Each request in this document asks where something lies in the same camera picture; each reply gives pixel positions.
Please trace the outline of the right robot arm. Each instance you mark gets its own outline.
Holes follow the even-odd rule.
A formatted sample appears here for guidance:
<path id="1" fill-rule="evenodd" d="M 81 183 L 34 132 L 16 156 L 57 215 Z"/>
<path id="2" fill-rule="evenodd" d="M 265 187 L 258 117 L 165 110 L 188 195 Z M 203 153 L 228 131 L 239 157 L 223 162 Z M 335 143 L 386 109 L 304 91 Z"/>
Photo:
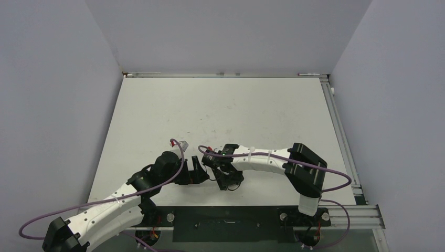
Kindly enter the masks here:
<path id="1" fill-rule="evenodd" d="M 257 149 L 238 144 L 225 144 L 222 150 L 206 149 L 203 165 L 220 175 L 233 176 L 235 184 L 243 179 L 247 170 L 270 172 L 285 176 L 299 193 L 296 217 L 304 225 L 317 219 L 322 196 L 325 171 L 308 165 L 327 168 L 327 162 L 302 143 L 287 149 Z"/>

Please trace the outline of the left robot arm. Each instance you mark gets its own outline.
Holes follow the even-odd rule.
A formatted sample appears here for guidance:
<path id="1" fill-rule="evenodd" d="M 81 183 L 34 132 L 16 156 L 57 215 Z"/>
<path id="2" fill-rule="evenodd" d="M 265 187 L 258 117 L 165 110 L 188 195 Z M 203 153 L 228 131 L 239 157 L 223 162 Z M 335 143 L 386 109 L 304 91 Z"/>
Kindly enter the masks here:
<path id="1" fill-rule="evenodd" d="M 151 198 L 170 183 L 193 185 L 209 179 L 196 156 L 192 164 L 189 170 L 180 151 L 163 152 L 106 199 L 75 216 L 54 219 L 44 237 L 43 251 L 93 251 L 129 227 L 166 222 L 167 215 Z"/>

